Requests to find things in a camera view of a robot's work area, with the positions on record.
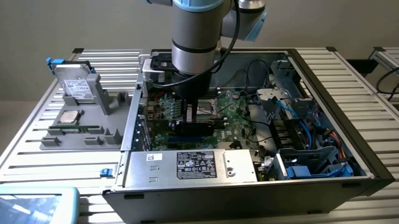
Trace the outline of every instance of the robotic arm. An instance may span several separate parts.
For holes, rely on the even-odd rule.
[[[172,6],[172,87],[182,99],[182,122],[196,122],[198,98],[209,89],[212,71],[222,65],[236,39],[254,41],[265,18],[265,0],[148,0]],[[232,41],[220,59],[216,58],[220,36]]]

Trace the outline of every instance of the blue tab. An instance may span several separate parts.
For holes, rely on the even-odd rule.
[[[286,175],[289,178],[294,177],[292,167],[286,168]]]
[[[101,169],[100,177],[112,177],[112,169]]]
[[[311,172],[307,166],[293,166],[290,167],[294,173],[294,177],[304,178],[311,177]]]
[[[50,73],[54,75],[54,71],[53,71],[53,69],[52,69],[52,64],[50,64],[50,57],[48,57],[48,58],[45,59],[45,62],[46,62],[48,68],[49,68],[49,70],[50,70]]]
[[[353,176],[353,170],[352,170],[348,163],[345,163],[343,168],[341,168],[341,175],[340,176],[344,176],[344,177]]]
[[[62,64],[64,62],[65,62],[65,60],[61,58],[56,58],[54,60],[52,60],[53,64]]]

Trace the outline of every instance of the tablet screen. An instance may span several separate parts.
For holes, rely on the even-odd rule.
[[[61,195],[0,195],[1,223],[48,224]]]

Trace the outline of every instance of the green circuit board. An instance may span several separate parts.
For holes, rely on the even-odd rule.
[[[152,130],[152,151],[164,150],[184,150],[184,149],[208,149],[208,148],[228,148],[228,145],[233,140],[238,140],[244,149],[256,149],[257,144],[246,141],[241,135],[241,130],[245,133],[250,132],[253,126],[252,123],[245,121],[236,112],[237,107],[244,108],[246,103],[242,100],[232,99],[230,95],[238,94],[238,92],[230,91],[229,94],[222,92],[217,97],[217,115],[209,115],[206,113],[197,115],[197,119],[208,119],[212,117],[226,118],[222,123],[226,123],[224,129],[214,129],[213,135],[204,137],[200,142],[178,142],[169,143],[168,138],[173,136],[173,132],[169,128],[169,122],[176,120],[180,116],[180,100],[174,100],[169,93],[157,98],[154,108],[154,119],[149,120]]]

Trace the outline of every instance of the hard drive label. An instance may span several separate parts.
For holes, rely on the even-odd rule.
[[[93,99],[85,80],[64,80],[64,83],[74,99]]]
[[[212,151],[177,153],[177,178],[216,178],[214,155]]]

